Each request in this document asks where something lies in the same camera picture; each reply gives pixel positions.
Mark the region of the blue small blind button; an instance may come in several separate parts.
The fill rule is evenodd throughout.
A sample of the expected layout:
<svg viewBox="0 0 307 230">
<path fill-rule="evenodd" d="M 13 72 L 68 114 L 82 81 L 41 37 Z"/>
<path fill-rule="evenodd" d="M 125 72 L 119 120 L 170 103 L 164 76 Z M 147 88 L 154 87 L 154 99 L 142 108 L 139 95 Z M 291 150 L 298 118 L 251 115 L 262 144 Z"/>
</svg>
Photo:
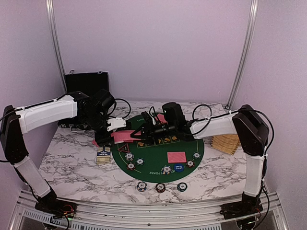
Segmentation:
<svg viewBox="0 0 307 230">
<path fill-rule="evenodd" d="M 181 172 L 184 171 L 184 169 L 185 169 L 185 166 L 181 163 L 176 163 L 176 164 L 173 165 L 173 170 L 175 172 L 181 173 Z"/>
</svg>

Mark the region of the blue white chip stack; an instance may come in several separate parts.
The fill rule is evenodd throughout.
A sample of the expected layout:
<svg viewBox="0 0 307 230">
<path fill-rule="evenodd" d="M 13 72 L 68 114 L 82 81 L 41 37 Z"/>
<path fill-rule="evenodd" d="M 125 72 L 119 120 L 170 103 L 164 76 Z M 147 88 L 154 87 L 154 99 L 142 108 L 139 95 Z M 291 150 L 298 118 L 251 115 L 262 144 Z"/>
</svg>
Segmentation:
<svg viewBox="0 0 307 230">
<path fill-rule="evenodd" d="M 136 188 L 139 192 L 144 192 L 147 189 L 147 183 L 144 181 L 140 181 L 138 182 Z"/>
</svg>

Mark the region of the brown chip stack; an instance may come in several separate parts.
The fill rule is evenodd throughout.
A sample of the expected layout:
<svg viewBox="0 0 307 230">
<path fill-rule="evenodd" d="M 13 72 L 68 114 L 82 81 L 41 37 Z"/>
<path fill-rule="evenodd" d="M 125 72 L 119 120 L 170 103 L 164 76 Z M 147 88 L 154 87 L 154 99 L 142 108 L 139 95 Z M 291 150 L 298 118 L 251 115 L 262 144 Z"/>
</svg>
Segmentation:
<svg viewBox="0 0 307 230">
<path fill-rule="evenodd" d="M 163 193 L 165 191 L 165 184 L 164 183 L 157 183 L 155 188 L 156 188 L 157 192 Z"/>
</svg>

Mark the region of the teal chip stack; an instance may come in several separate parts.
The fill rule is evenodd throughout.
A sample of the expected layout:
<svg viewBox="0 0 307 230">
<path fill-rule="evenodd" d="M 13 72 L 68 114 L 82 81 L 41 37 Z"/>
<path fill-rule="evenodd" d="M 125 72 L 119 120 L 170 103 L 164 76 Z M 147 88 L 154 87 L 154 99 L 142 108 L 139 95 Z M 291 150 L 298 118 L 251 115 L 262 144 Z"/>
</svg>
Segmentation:
<svg viewBox="0 0 307 230">
<path fill-rule="evenodd" d="M 188 185 L 185 182 L 180 182 L 177 184 L 177 190 L 180 192 L 186 191 L 188 188 Z"/>
</svg>

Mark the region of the red back card deck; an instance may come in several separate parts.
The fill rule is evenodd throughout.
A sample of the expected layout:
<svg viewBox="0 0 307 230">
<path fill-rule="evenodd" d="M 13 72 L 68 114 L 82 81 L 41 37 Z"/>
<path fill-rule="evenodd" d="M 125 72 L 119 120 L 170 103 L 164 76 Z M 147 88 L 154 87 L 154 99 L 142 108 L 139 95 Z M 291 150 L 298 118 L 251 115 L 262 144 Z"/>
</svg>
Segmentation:
<svg viewBox="0 0 307 230">
<path fill-rule="evenodd" d="M 118 144 L 118 143 L 121 142 L 121 137 L 120 137 L 120 134 L 118 132 L 112 133 L 111 137 L 114 139 L 115 144 Z"/>
</svg>

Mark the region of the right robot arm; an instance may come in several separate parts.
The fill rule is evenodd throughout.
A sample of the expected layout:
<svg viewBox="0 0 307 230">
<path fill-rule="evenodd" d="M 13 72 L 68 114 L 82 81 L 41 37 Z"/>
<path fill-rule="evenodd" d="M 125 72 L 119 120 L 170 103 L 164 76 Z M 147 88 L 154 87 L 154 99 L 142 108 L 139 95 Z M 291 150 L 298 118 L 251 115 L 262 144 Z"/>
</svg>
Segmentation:
<svg viewBox="0 0 307 230">
<path fill-rule="evenodd" d="M 166 103 L 162 106 L 165 122 L 147 112 L 142 113 L 144 123 L 131 133 L 131 137 L 146 144 L 174 135 L 183 141 L 213 138 L 213 147 L 227 153 L 234 153 L 241 146 L 247 158 L 246 184 L 238 203 L 238 211 L 247 215 L 256 207 L 261 193 L 261 182 L 265 176 L 267 150 L 274 139 L 274 128 L 270 119 L 261 111 L 246 104 L 235 111 L 209 118 L 187 120 L 180 104 Z"/>
</svg>

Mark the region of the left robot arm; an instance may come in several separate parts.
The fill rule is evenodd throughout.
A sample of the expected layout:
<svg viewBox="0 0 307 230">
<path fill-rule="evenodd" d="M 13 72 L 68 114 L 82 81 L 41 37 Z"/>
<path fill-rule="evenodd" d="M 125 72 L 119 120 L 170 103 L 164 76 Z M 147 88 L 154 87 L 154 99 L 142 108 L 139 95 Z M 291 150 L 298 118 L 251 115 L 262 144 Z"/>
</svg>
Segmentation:
<svg viewBox="0 0 307 230">
<path fill-rule="evenodd" d="M 108 111 L 116 104 L 110 92 L 101 90 L 93 97 L 76 91 L 58 98 L 27 106 L 7 106 L 1 118 L 0 141 L 6 161 L 10 163 L 32 188 L 42 206 L 50 213 L 60 210 L 60 202 L 51 194 L 51 187 L 31 159 L 25 136 L 41 127 L 55 124 L 64 119 L 77 118 L 94 132 L 98 146 L 111 146 L 111 136 L 107 120 Z"/>
</svg>

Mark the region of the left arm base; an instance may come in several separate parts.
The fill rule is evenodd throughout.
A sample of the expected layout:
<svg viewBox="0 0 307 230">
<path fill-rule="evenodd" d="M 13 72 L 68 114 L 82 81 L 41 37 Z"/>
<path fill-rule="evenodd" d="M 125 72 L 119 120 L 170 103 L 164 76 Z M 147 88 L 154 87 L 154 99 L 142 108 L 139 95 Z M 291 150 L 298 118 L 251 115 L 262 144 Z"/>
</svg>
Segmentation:
<svg viewBox="0 0 307 230">
<path fill-rule="evenodd" d="M 77 205 L 74 202 L 58 199 L 55 191 L 50 188 L 50 192 L 44 197 L 36 196 L 35 209 L 55 215 L 57 218 L 74 217 Z"/>
</svg>

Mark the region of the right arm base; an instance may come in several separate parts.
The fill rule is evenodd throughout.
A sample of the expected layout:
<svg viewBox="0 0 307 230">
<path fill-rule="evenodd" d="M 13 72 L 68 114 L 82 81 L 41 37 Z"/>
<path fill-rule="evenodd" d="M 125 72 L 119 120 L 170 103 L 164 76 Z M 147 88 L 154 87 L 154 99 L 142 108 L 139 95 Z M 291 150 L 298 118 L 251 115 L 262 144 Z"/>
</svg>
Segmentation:
<svg viewBox="0 0 307 230">
<path fill-rule="evenodd" d="M 261 191 L 255 197 L 243 192 L 240 201 L 221 205 L 220 214 L 224 219 L 232 219 L 259 213 L 263 210 L 260 195 Z"/>
</svg>

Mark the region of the blue gold card box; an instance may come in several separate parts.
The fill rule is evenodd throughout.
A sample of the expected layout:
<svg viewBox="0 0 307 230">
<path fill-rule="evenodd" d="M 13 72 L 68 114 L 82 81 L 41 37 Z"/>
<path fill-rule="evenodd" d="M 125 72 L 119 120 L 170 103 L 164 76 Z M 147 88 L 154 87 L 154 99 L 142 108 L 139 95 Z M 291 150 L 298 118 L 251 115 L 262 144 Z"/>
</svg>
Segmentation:
<svg viewBox="0 0 307 230">
<path fill-rule="evenodd" d="M 97 164 L 106 164 L 111 161 L 111 148 L 110 147 L 98 147 L 96 155 Z"/>
</svg>

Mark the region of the black red triangle marker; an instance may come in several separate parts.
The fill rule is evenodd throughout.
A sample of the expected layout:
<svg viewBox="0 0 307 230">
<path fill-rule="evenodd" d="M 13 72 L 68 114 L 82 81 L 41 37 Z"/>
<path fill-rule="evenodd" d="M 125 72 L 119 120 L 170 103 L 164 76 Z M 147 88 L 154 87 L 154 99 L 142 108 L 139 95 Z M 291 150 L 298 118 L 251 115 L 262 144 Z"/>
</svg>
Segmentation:
<svg viewBox="0 0 307 230">
<path fill-rule="evenodd" d="M 119 153 L 124 153 L 124 154 L 130 153 L 129 144 L 128 143 L 124 143 L 122 146 L 118 147 L 117 151 Z"/>
</svg>

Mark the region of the round green poker mat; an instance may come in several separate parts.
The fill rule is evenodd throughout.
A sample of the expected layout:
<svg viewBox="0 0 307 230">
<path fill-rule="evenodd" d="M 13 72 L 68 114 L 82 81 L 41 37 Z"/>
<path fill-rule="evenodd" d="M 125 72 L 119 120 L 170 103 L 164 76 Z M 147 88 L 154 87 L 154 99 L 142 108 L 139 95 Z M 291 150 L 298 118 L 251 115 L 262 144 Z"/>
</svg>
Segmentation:
<svg viewBox="0 0 307 230">
<path fill-rule="evenodd" d="M 200 165 L 202 158 L 205 153 L 205 146 L 202 140 L 198 139 L 195 141 L 182 141 L 176 136 L 171 135 L 163 139 L 159 139 L 158 144 L 148 145 L 139 140 L 133 142 L 127 142 L 129 144 L 130 152 L 134 154 L 134 159 L 132 161 L 127 161 L 125 159 L 124 153 L 119 153 L 117 151 L 119 146 L 124 143 L 115 144 L 111 148 L 112 157 L 117 164 L 117 166 L 129 176 L 139 180 L 150 183 L 168 183 L 179 179 L 182 179 L 193 171 L 197 169 Z M 187 161 L 194 161 L 195 166 L 189 168 L 186 163 L 181 163 L 185 166 L 183 172 L 175 172 L 173 170 L 174 163 L 167 162 L 168 152 L 185 152 Z M 194 159 L 193 153 L 198 152 L 201 155 L 200 159 Z M 136 160 L 138 158 L 143 158 L 145 160 L 144 165 L 138 166 Z M 130 171 L 127 169 L 127 164 L 133 162 L 136 164 L 136 169 Z M 171 173 L 168 175 L 161 174 L 161 169 L 168 165 L 171 167 Z"/>
</svg>

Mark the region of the black poker chip case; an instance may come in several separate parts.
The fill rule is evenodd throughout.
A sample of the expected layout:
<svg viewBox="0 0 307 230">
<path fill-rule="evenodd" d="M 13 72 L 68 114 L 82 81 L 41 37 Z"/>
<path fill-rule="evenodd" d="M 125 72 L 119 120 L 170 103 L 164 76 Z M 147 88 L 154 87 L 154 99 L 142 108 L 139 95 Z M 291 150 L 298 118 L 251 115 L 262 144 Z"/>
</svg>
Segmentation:
<svg viewBox="0 0 307 230">
<path fill-rule="evenodd" d="M 72 73 L 65 75 L 65 83 L 68 92 L 81 91 L 87 96 L 94 96 L 101 89 L 109 91 L 108 72 L 87 72 Z M 60 128 L 73 128 L 80 130 L 90 130 L 87 124 L 82 124 L 77 117 L 58 121 Z"/>
</svg>

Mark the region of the aluminium front rail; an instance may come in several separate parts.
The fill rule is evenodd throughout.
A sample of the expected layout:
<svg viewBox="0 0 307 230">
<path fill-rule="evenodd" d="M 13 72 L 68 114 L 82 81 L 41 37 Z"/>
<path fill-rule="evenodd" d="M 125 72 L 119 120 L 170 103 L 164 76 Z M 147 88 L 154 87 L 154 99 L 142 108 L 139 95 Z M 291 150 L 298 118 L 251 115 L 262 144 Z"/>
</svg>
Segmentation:
<svg viewBox="0 0 307 230">
<path fill-rule="evenodd" d="M 241 230 L 252 224 L 248 216 L 224 219 L 224 203 L 236 202 L 239 195 L 198 202 L 170 204 L 118 204 L 74 200 L 77 207 L 69 221 L 52 220 L 52 215 L 35 209 L 35 199 L 23 190 L 16 203 L 10 230 Z"/>
</svg>

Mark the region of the left aluminium frame post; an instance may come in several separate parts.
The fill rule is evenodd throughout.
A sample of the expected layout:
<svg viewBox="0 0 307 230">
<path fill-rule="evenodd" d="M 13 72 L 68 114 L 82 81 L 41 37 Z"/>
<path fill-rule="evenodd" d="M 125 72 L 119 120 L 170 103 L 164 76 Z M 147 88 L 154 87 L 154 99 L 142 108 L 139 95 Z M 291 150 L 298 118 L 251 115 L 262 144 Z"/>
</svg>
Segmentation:
<svg viewBox="0 0 307 230">
<path fill-rule="evenodd" d="M 56 62 L 60 73 L 60 79 L 63 86 L 63 89 L 66 91 L 66 82 L 65 82 L 65 70 L 64 65 L 60 53 L 59 39 L 56 27 L 56 19 L 54 13 L 53 0 L 46 0 L 46 8 L 47 8 L 47 18 L 50 27 L 52 44 L 55 52 Z"/>
</svg>

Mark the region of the aluminium frame post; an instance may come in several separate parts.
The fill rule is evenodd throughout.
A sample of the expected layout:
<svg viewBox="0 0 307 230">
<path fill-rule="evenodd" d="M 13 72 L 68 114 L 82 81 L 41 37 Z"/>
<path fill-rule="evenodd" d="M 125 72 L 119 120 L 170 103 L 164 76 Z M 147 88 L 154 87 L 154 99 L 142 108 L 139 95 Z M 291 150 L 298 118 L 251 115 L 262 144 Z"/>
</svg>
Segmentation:
<svg viewBox="0 0 307 230">
<path fill-rule="evenodd" d="M 241 57 L 239 60 L 237 71 L 236 71 L 235 80 L 234 80 L 234 83 L 233 83 L 233 86 L 232 86 L 232 89 L 231 89 L 231 92 L 230 92 L 230 95 L 229 95 L 229 98 L 226 104 L 227 108 L 231 108 L 233 106 L 235 99 L 236 99 L 237 92 L 239 90 L 241 80 L 243 78 L 246 60 L 248 58 L 249 50 L 251 48 L 253 35 L 255 31 L 258 7 L 259 7 L 259 1 L 252 0 L 251 5 L 250 5 L 248 24 L 247 24 L 245 39 L 244 39 L 243 48 L 241 52 Z"/>
<path fill-rule="evenodd" d="M 65 82 L 65 70 L 64 65 L 60 53 L 59 39 L 56 27 L 56 19 L 54 13 L 53 0 L 46 0 L 46 8 L 47 8 L 47 18 L 50 27 L 52 44 L 55 52 L 56 62 L 60 73 L 60 79 L 63 86 L 63 89 L 66 91 L 66 82 Z"/>
</svg>

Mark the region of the right aluminium frame post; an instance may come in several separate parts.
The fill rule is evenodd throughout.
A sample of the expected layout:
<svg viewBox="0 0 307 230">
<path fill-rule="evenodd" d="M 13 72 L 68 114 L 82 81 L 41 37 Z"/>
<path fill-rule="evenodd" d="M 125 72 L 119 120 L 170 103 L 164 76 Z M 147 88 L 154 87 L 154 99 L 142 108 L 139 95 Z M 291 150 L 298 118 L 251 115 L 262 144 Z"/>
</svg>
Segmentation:
<svg viewBox="0 0 307 230">
<path fill-rule="evenodd" d="M 237 92 L 239 90 L 241 80 L 243 78 L 246 60 L 248 58 L 249 50 L 251 48 L 253 35 L 255 31 L 258 7 L 259 7 L 259 1 L 252 0 L 251 5 L 250 5 L 248 24 L 247 24 L 245 39 L 244 39 L 243 48 L 241 52 L 241 57 L 239 60 L 237 71 L 236 71 L 235 80 L 234 80 L 234 83 L 233 83 L 233 86 L 232 86 L 232 89 L 231 89 L 231 92 L 230 92 L 230 95 L 229 95 L 229 98 L 226 104 L 227 108 L 231 108 L 233 106 L 235 99 L 236 99 Z"/>
</svg>

